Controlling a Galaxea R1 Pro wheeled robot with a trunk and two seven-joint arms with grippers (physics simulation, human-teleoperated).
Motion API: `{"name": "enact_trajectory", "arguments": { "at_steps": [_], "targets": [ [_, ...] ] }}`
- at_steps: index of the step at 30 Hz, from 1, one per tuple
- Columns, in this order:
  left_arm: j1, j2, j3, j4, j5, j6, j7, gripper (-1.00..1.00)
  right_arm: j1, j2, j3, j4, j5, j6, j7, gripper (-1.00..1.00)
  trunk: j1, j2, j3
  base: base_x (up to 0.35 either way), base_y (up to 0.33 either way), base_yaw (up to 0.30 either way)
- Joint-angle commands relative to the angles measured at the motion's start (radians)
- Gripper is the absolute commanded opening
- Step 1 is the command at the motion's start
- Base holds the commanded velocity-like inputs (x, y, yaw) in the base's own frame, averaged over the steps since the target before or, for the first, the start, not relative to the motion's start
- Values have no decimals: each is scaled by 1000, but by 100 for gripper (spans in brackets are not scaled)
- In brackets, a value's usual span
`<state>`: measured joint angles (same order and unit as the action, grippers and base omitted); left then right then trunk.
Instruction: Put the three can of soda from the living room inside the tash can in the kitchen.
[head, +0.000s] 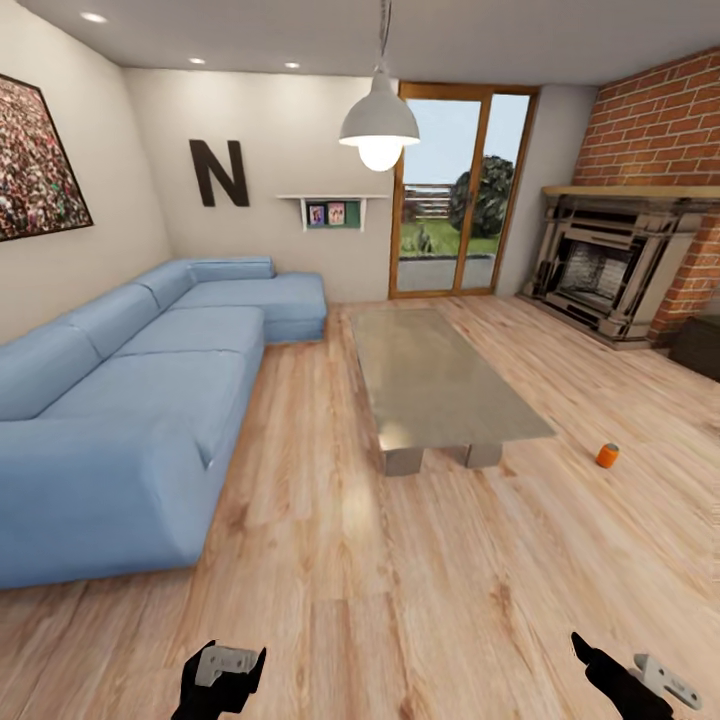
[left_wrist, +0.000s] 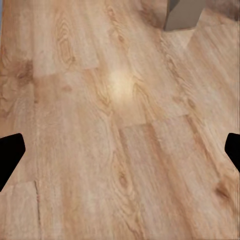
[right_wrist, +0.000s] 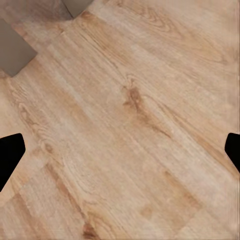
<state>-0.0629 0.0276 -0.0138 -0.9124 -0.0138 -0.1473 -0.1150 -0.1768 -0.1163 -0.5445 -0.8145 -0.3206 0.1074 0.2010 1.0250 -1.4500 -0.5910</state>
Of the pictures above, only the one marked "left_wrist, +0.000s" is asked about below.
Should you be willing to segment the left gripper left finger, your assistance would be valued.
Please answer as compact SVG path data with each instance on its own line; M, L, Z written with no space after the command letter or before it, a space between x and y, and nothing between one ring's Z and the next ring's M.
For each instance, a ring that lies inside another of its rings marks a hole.
M21 133L0 138L0 192L26 151Z

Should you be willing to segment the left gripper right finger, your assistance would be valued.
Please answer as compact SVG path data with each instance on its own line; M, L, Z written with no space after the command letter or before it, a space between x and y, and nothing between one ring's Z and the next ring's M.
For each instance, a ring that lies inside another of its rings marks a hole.
M229 133L224 150L240 172L240 134Z

